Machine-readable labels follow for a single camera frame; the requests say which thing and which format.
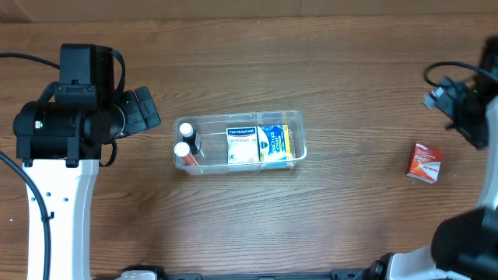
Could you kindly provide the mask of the black tube white cap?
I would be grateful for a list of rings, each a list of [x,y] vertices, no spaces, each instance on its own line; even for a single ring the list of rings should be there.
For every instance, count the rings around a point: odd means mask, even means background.
[[[201,150],[202,142],[194,127],[190,123],[183,123],[180,125],[179,131],[183,141],[189,145],[191,153],[198,154]]]

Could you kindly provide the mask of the orange tube white cap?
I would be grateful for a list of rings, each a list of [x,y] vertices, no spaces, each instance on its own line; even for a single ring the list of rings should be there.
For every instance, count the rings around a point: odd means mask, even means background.
[[[191,153],[191,149],[188,143],[178,142],[174,146],[174,154],[179,157],[186,166],[197,166],[198,162]]]

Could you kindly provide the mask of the red small box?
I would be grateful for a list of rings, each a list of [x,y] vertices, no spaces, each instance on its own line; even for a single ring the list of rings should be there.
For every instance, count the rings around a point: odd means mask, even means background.
[[[436,183],[440,174],[440,166],[443,159],[443,151],[416,142],[410,152],[405,175],[411,178]]]

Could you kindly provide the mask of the white Hansaplast plaster box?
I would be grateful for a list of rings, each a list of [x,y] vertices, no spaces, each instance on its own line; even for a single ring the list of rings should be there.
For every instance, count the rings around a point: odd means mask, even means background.
[[[256,127],[227,128],[228,163],[256,163],[260,160]]]

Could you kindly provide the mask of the blue yellow VapoDrops box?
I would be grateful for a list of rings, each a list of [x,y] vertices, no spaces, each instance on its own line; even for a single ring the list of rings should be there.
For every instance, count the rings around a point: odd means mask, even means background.
[[[261,162],[270,163],[293,158],[287,124],[257,126],[257,132]]]

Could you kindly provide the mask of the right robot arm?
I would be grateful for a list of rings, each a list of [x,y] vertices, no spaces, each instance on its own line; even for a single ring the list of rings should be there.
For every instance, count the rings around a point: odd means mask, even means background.
[[[438,109],[476,149],[487,151],[484,184],[472,210],[444,220],[431,244],[403,254],[385,254],[358,279],[495,279],[497,277],[497,38],[486,41],[479,65],[457,62],[475,74],[434,84],[424,105]]]

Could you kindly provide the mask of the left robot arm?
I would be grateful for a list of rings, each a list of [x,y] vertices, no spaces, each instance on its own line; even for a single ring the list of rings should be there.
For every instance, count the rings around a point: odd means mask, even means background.
[[[63,44],[59,78],[13,121],[17,172],[29,207],[27,276],[88,279],[93,189],[105,145],[160,125],[146,87],[114,75],[122,55],[94,44]]]

